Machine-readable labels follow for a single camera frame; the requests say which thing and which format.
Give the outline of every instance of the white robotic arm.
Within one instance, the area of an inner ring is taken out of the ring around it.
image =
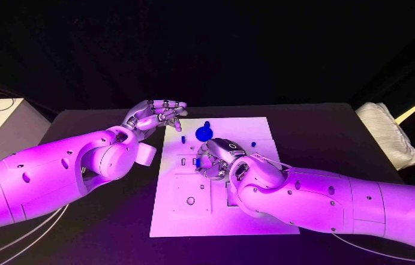
[[[241,146],[221,138],[202,145],[198,158],[205,153],[214,166],[196,171],[212,180],[230,172],[247,214],[267,213],[319,232],[374,235],[415,246],[415,187],[316,169],[280,170],[271,163],[280,162],[258,153],[247,156]]]

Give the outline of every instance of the robotic hand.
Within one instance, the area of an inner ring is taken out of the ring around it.
[[[42,216],[120,179],[134,162],[150,165],[156,148],[140,143],[170,125],[186,103],[144,100],[129,111],[121,126],[51,142],[0,161],[0,226]]]
[[[211,168],[196,168],[221,180],[230,174],[241,210],[266,213],[284,223],[323,233],[366,234],[415,246],[415,187],[361,180],[340,174],[291,167],[221,138],[204,143]],[[289,167],[278,169],[273,164]]]

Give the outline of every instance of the cable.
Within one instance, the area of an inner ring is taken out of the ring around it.
[[[8,96],[12,99],[12,105],[6,109],[0,109],[0,111],[5,111],[15,105],[15,98],[9,94],[6,94],[3,92],[0,92],[0,94],[3,94],[5,96]]]
[[[47,233],[51,231],[52,227],[55,226],[55,224],[58,223],[67,209],[68,209],[70,204],[65,206],[64,211],[58,217],[58,219],[55,220],[55,222],[52,223],[51,227],[48,228],[48,230],[45,231],[45,233],[39,236],[39,238],[31,243],[31,245],[13,256],[10,257],[0,265],[5,265],[9,261],[12,261],[34,245],[35,243],[41,240],[41,238],[47,235]]]
[[[365,250],[365,251],[369,251],[369,252],[372,252],[372,253],[375,253],[375,254],[379,254],[379,255],[382,255],[382,256],[387,256],[387,257],[391,257],[391,258],[395,258],[395,259],[400,259],[400,260],[405,260],[405,261],[415,262],[415,259],[408,259],[408,258],[404,258],[404,257],[392,256],[392,255],[384,254],[384,253],[381,253],[381,252],[376,252],[376,251],[374,251],[374,250],[371,250],[371,249],[366,249],[366,248],[355,245],[355,244],[351,243],[349,241],[346,241],[346,240],[345,240],[342,237],[339,237],[335,233],[332,233],[332,234],[333,234],[343,242],[346,242],[349,245],[358,247],[359,249],[362,249],[362,250]]]
[[[22,239],[25,239],[49,221],[51,219],[57,216],[57,214],[59,213],[59,211],[62,210],[62,208],[59,208],[54,215],[44,221],[44,223],[32,230],[29,231],[21,238],[18,238],[13,242],[10,242],[6,246],[3,246],[0,248],[0,251],[5,250],[8,247],[10,247],[16,242],[19,242]]]
[[[263,158],[264,158],[266,160],[271,161],[271,162],[278,163],[280,165],[286,166],[287,168],[291,168],[291,167],[293,167],[293,166],[290,166],[289,164],[286,164],[286,163],[283,163],[283,162],[280,162],[280,161],[276,161],[276,160],[273,160],[273,159],[270,159],[270,158],[267,158],[267,157],[264,157],[264,156],[263,156]]]

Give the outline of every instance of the white cable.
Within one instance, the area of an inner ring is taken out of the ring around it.
[[[284,165],[287,168],[291,168],[291,167],[293,167],[293,166],[290,166],[289,164],[286,164],[286,163],[283,163],[283,162],[280,162],[280,161],[276,161],[276,160],[273,160],[273,159],[270,159],[270,158],[267,158],[267,157],[264,157],[264,156],[263,156],[263,158],[267,159],[267,160],[271,161],[271,162],[278,163],[280,165]]]
[[[29,231],[21,238],[18,238],[13,242],[10,242],[6,246],[3,246],[0,248],[0,251],[5,250],[9,246],[12,246],[16,242],[19,242],[23,238],[26,238],[49,221],[51,219],[55,217],[55,215],[59,213],[59,211],[62,210],[62,208],[59,208],[54,215],[44,221],[44,223],[32,230]]]
[[[67,207],[64,208],[64,211],[58,217],[58,219],[55,220],[55,222],[52,223],[51,227],[48,228],[48,230],[45,231],[45,233],[39,236],[39,238],[31,243],[31,245],[13,256],[10,257],[0,265],[5,265],[9,261],[12,261],[34,245],[35,243],[41,240],[41,238],[47,235],[47,233],[51,231],[52,227],[55,226],[55,224],[58,223],[67,209],[68,209],[70,204],[67,205]]]
[[[366,249],[366,248],[355,245],[355,244],[351,243],[349,241],[346,241],[346,240],[345,240],[342,237],[339,237],[335,233],[333,233],[333,235],[335,235],[343,242],[346,242],[349,245],[358,247],[359,249],[362,249],[362,250],[365,250],[365,251],[369,251],[369,252],[372,252],[372,253],[375,253],[375,254],[379,254],[379,255],[382,255],[382,256],[387,256],[387,257],[391,257],[391,258],[395,258],[395,259],[401,259],[401,260],[405,260],[405,261],[415,262],[415,259],[408,259],[408,258],[404,258],[404,257],[392,256],[392,255],[384,254],[384,253],[381,253],[381,252],[376,252],[376,251],[374,251],[374,250],[371,250],[371,249]]]

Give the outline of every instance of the blue cap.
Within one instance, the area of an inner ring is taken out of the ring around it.
[[[196,138],[199,141],[205,142],[214,137],[214,131],[211,129],[211,123],[209,121],[205,122],[205,126],[199,127],[196,130]]]

